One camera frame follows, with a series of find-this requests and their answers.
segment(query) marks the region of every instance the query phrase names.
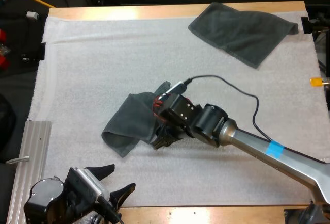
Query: gray metal bar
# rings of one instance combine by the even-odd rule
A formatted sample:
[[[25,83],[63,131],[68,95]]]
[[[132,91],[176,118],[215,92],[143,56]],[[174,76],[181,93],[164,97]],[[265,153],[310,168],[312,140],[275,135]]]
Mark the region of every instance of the gray metal bar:
[[[238,129],[234,120],[224,124],[219,139],[222,145],[231,144],[307,186],[314,204],[330,204],[330,164],[281,145],[279,154],[270,153],[274,143]]]
[[[15,165],[19,162],[26,162],[26,161],[29,161],[29,156],[10,159],[10,160],[6,161],[6,164]]]
[[[52,123],[50,121],[26,121],[20,150],[21,157],[29,161],[17,165],[7,224],[24,224],[24,204],[30,189],[43,177]]]

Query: metal bracket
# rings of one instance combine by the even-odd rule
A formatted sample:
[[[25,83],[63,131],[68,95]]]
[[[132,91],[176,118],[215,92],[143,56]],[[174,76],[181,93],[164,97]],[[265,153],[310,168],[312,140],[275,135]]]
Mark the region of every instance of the metal bracket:
[[[306,209],[284,209],[285,224],[330,224],[320,206],[311,203]]]
[[[50,121],[26,121],[20,155],[6,162],[17,165],[7,224],[25,223],[23,207],[32,186],[43,178],[51,128]]]
[[[13,158],[9,161],[6,161],[6,164],[9,164],[9,165],[15,165],[19,162],[26,162],[26,161],[29,161],[29,156],[24,156],[24,157],[18,157],[18,158]]]

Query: wooden table edge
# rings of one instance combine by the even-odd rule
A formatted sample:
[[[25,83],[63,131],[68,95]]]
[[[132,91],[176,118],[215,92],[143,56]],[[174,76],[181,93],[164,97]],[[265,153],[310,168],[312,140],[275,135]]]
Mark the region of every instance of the wooden table edge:
[[[69,20],[138,20],[191,17],[199,15],[209,4],[111,6],[51,8],[49,16]],[[226,3],[240,11],[289,12],[305,11],[303,1]]]

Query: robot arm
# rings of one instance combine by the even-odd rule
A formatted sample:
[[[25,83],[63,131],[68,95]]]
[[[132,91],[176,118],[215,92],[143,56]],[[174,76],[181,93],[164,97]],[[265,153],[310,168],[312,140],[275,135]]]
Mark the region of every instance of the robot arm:
[[[74,223],[91,211],[98,212],[92,224],[123,223],[118,210],[134,191],[135,184],[110,193],[100,180],[113,171],[114,165],[70,168],[65,182],[57,177],[39,181],[24,205],[26,223]]]
[[[330,205],[330,165],[237,128],[221,108],[194,105],[180,94],[162,95],[156,115],[162,121],[155,149],[169,146],[183,133],[209,145],[233,145],[310,188],[317,205]]]

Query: wooden board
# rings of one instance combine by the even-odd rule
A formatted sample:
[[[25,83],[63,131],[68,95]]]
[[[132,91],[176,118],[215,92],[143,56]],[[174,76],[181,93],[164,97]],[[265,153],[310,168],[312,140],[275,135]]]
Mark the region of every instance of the wooden board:
[[[49,10],[49,15],[71,20],[190,17],[199,15],[208,5],[54,8]],[[302,1],[229,3],[226,5],[241,11],[305,11],[305,4]],[[122,208],[120,212],[126,224],[284,224],[284,209],[293,207],[307,206],[135,207]]]
[[[135,207],[120,210],[125,224],[284,224],[284,209],[307,206]]]
[[[49,10],[49,15],[72,20],[131,20],[190,17],[199,15],[208,5],[209,4],[52,8]],[[305,11],[305,4],[303,1],[229,3],[226,5],[241,11]]]

